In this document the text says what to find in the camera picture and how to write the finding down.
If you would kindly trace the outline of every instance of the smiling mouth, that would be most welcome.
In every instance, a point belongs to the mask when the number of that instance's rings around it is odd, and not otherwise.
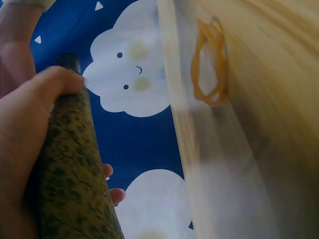
[[[137,68],[139,68],[139,70],[140,70],[140,72],[139,72],[139,75],[142,73],[142,68],[141,67],[139,67],[139,66],[136,66]]]

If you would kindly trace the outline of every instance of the wooden surface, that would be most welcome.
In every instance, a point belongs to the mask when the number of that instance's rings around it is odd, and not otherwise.
[[[198,239],[319,238],[319,2],[158,0],[165,72]],[[216,16],[229,101],[193,97],[195,20]],[[213,80],[211,65],[201,78]]]

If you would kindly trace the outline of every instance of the rubber band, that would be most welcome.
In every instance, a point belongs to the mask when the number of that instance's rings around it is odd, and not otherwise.
[[[196,52],[193,56],[190,75],[194,85],[194,97],[210,106],[220,106],[226,99],[227,87],[227,52],[225,48],[225,37],[222,28],[217,20],[212,24],[206,24],[201,19],[197,19],[199,30],[196,42]],[[211,54],[215,56],[214,69],[217,78],[216,87],[206,95],[199,86],[200,52],[204,45],[207,45]],[[212,98],[219,94],[216,101]]]

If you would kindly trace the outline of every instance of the rolling pin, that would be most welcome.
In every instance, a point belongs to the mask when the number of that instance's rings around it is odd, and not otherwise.
[[[80,74],[64,54],[59,65]],[[41,239],[123,239],[102,169],[87,90],[55,103],[27,193]]]

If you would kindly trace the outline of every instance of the blue fabric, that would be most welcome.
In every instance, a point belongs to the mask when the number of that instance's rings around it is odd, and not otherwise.
[[[96,1],[58,0],[43,14],[31,41],[37,71],[54,65],[65,52],[80,58],[82,71],[92,63],[93,40],[111,29],[134,1],[100,2],[104,7],[95,11]],[[41,44],[34,41],[39,35]],[[183,177],[170,107],[155,116],[137,118],[124,112],[107,112],[101,107],[100,97],[91,92],[90,97],[102,161],[114,168],[108,181],[111,188],[127,189],[136,177],[151,169],[167,169]]]

